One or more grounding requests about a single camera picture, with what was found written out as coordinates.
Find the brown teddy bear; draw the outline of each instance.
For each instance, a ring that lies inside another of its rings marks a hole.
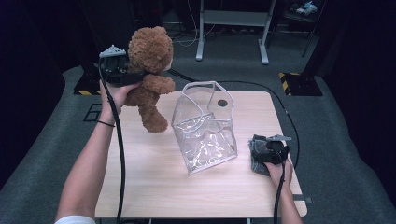
[[[143,126],[150,133],[164,132],[168,122],[156,104],[161,94],[175,90],[173,79],[163,77],[163,71],[170,68],[173,60],[172,40],[163,27],[141,28],[129,42],[128,57],[128,72],[146,71],[149,74],[138,88],[128,93],[125,105],[138,106]]]

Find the human hand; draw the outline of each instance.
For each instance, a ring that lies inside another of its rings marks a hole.
[[[265,162],[265,166],[270,172],[271,179],[277,188],[279,186],[280,177],[282,176],[283,168],[282,164],[273,165],[271,162]],[[292,178],[293,167],[289,160],[285,160],[285,182],[283,183],[283,188],[290,188],[291,178]]]
[[[107,93],[105,90],[105,87],[103,86],[103,82],[100,82],[100,91],[101,91],[101,95],[102,95],[102,113],[101,113],[101,120],[102,117],[106,117],[105,119],[108,120],[109,117],[113,118],[113,112],[111,110],[111,105],[110,102],[108,101],[107,98]],[[110,93],[110,95],[113,98],[114,104],[116,105],[116,109],[117,109],[117,113],[120,114],[121,113],[121,108],[125,102],[126,96],[128,94],[128,92],[136,87],[138,87],[140,85],[140,83],[135,83],[132,85],[128,85],[128,86],[122,86],[122,87],[115,87],[109,83],[106,83],[108,91]]]

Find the transparent plastic container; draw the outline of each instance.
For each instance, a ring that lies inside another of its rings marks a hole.
[[[216,81],[184,87],[172,127],[190,175],[237,157],[233,97]]]

